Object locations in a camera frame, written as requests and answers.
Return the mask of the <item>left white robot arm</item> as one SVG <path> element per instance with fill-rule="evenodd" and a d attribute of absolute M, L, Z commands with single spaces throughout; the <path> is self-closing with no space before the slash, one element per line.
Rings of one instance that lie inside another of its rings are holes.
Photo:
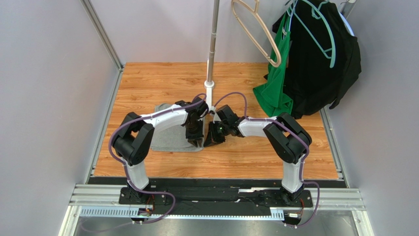
<path fill-rule="evenodd" d="M 110 154 L 124 167 L 128 185 L 139 193 L 151 193 L 145 190 L 149 184 L 145 158 L 154 134 L 181 126 L 185 129 L 184 140 L 194 148 L 201 148 L 204 139 L 203 118 L 208 110 L 205 99 L 197 96 L 192 102 L 181 100 L 147 115 L 128 113 L 111 135 L 108 144 Z"/>

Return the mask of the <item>grey cloth napkin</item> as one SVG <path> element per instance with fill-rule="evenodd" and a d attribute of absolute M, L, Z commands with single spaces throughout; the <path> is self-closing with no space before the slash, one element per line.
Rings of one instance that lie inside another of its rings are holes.
<path fill-rule="evenodd" d="M 163 152 L 198 152 L 204 148 L 202 144 L 195 147 L 186 138 L 186 128 L 181 125 L 160 129 L 154 132 L 150 148 Z"/>

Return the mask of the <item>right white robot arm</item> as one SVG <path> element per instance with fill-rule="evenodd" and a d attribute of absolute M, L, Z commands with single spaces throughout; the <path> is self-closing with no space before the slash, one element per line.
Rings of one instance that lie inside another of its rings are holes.
<path fill-rule="evenodd" d="M 312 143 L 311 136 L 302 126 L 288 113 L 270 118 L 238 117 L 228 105 L 224 105 L 215 114 L 215 120 L 209 123 L 204 147 L 221 144 L 228 135 L 267 138 L 283 161 L 283 198 L 288 201 L 299 198 L 304 189 L 302 163 Z"/>

